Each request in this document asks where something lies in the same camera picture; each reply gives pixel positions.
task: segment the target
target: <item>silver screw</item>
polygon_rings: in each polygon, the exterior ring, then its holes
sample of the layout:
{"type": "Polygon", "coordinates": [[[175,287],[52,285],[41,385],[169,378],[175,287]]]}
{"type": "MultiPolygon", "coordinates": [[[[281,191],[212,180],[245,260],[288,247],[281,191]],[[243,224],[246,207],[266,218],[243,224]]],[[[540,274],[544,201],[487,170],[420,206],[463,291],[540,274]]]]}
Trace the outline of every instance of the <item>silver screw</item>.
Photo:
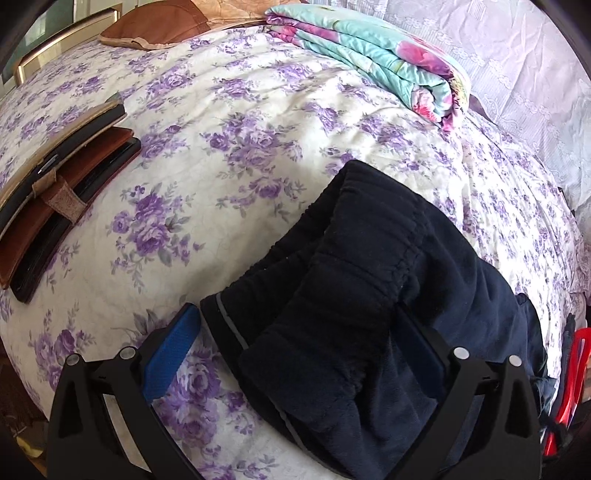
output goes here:
{"type": "Polygon", "coordinates": [[[123,360],[129,360],[135,357],[135,348],[133,348],[132,346],[126,346],[125,348],[121,349],[121,351],[119,352],[119,356],[123,360]]]}
{"type": "Polygon", "coordinates": [[[470,352],[462,346],[455,347],[453,349],[453,355],[460,360],[468,360],[470,358],[470,352]]]}
{"type": "Polygon", "coordinates": [[[80,355],[78,355],[77,353],[73,353],[71,355],[68,355],[68,358],[66,358],[66,363],[68,365],[70,365],[71,367],[76,365],[79,361],[80,361],[80,355]]]}
{"type": "Polygon", "coordinates": [[[521,361],[521,358],[519,358],[517,355],[511,355],[509,357],[509,363],[514,367],[520,367],[523,362],[521,361]]]}

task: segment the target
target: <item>bed sheet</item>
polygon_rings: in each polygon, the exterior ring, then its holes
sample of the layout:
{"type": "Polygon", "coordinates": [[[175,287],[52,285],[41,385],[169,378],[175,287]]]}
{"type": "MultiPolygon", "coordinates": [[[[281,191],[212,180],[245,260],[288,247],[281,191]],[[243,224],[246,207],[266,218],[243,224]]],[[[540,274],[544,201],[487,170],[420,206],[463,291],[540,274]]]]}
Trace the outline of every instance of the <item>bed sheet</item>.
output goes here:
{"type": "Polygon", "coordinates": [[[488,117],[526,142],[591,243],[591,80],[530,0],[313,0],[382,18],[452,55],[488,117]]]}
{"type": "MultiPolygon", "coordinates": [[[[0,107],[0,184],[40,142],[116,91],[141,155],[98,196],[31,304],[0,293],[0,335],[49,415],[64,358],[110,358],[238,278],[351,158],[438,206],[540,317],[551,376],[568,313],[584,321],[589,254],[552,175],[469,114],[444,133],[333,59],[263,27],[142,52],[69,51],[0,107]]],[[[207,480],[337,477],[250,408],[205,330],[154,404],[207,480]]],[[[142,464],[121,419],[115,426],[142,464]]]]}

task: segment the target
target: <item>turquoise blanket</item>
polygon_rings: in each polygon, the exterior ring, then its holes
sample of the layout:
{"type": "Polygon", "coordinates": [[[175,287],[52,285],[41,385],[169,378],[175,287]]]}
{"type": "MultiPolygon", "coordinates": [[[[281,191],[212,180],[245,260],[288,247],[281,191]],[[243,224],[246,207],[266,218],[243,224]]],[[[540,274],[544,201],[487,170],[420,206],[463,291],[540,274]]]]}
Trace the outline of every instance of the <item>turquoise blanket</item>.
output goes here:
{"type": "Polygon", "coordinates": [[[271,35],[340,60],[449,131],[468,108],[470,80],[439,48],[383,20],[339,7],[278,5],[267,11],[271,35]]]}

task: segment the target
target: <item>floral bed sheet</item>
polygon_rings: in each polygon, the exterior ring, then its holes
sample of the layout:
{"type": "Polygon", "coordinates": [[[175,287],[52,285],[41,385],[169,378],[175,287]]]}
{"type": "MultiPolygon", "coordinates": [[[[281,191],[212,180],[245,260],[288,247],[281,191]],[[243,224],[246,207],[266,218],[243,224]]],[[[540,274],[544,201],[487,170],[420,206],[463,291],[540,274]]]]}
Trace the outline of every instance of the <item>floral bed sheet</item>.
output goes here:
{"type": "MultiPolygon", "coordinates": [[[[80,46],[0,106],[0,185],[41,142],[116,91],[141,155],[96,199],[31,304],[0,292],[0,335],[47,415],[65,357],[110,358],[238,278],[351,158],[438,206],[537,308],[552,376],[589,256],[552,175],[469,113],[445,133],[336,60],[263,27],[143,52],[80,46]]],[[[250,408],[203,331],[154,407],[207,480],[332,479],[250,408]]],[[[112,408],[130,458],[142,459],[112,408]]]]}

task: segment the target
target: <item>red plastic handle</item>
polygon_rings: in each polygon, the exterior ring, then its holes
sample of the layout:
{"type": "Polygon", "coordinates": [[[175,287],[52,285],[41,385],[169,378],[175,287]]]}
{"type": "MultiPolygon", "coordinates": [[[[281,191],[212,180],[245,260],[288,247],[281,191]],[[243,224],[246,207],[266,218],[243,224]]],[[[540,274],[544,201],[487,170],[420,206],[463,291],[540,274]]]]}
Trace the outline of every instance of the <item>red plastic handle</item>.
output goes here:
{"type": "MultiPolygon", "coordinates": [[[[587,363],[591,355],[591,328],[582,328],[574,333],[573,346],[570,350],[569,365],[566,370],[564,397],[556,415],[556,423],[569,426],[574,412],[583,394],[583,385],[587,373],[587,363]]],[[[545,456],[558,452],[554,433],[548,432],[548,441],[544,449],[545,456]]]]}

